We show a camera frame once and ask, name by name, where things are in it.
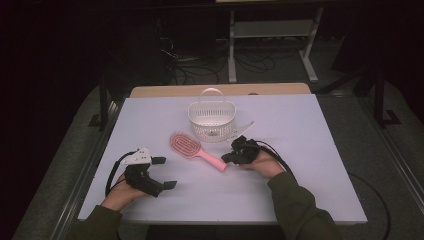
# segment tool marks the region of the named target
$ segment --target sleeve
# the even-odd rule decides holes
[[[72,228],[67,240],[117,240],[122,214],[102,206],[96,206],[84,221]]]
[[[289,173],[268,182],[277,221],[287,240],[333,240],[342,236],[327,211],[319,209],[311,192],[299,186]]]

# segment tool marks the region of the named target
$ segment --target pink hairbrush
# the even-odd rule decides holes
[[[171,136],[171,147],[185,158],[202,157],[220,171],[224,171],[227,164],[220,159],[202,150],[200,142],[182,132],[175,132]]]

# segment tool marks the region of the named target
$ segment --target person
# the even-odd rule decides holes
[[[269,179],[267,185],[272,192],[275,215],[287,240],[342,239],[330,214],[316,207],[313,194],[299,186],[294,177],[268,153],[260,151],[252,163],[240,166],[255,170]],[[120,211],[135,199],[147,196],[123,180],[121,176],[104,201],[84,222],[74,227],[66,239],[119,239]]]

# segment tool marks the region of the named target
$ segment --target white tabletop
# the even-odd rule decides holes
[[[367,221],[334,144],[315,95],[227,96],[237,107],[236,126],[255,125],[244,135],[270,144],[293,170],[299,184],[310,190],[319,208],[338,224]],[[113,164],[123,154],[148,147],[164,156],[164,165],[149,168],[150,177],[178,181],[158,198],[136,200],[123,219],[147,224],[275,224],[267,180],[256,172],[230,164],[220,172],[201,158],[184,159],[173,152],[169,138],[175,131],[192,136],[188,106],[197,97],[126,99],[78,219],[86,219],[104,199]],[[218,158],[231,151],[230,143],[203,143]],[[121,166],[115,179],[123,173]]]

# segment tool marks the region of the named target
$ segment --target motion capture device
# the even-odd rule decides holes
[[[260,146],[258,143],[262,143],[267,147]],[[234,164],[250,164],[256,159],[259,152],[262,150],[277,159],[281,166],[294,177],[294,174],[287,163],[280,157],[274,148],[265,142],[253,139],[247,140],[245,136],[241,135],[231,143],[231,148],[233,149],[232,152],[224,154],[221,157],[226,163],[232,162]]]
[[[154,197],[158,197],[163,190],[174,189],[177,181],[168,181],[162,184],[150,178],[147,172],[151,165],[164,164],[165,161],[165,157],[152,157],[148,148],[137,149],[137,151],[124,154],[115,162],[109,175],[105,191],[106,196],[114,187],[111,188],[112,180],[120,164],[127,165],[124,172],[125,181],[135,189]]]

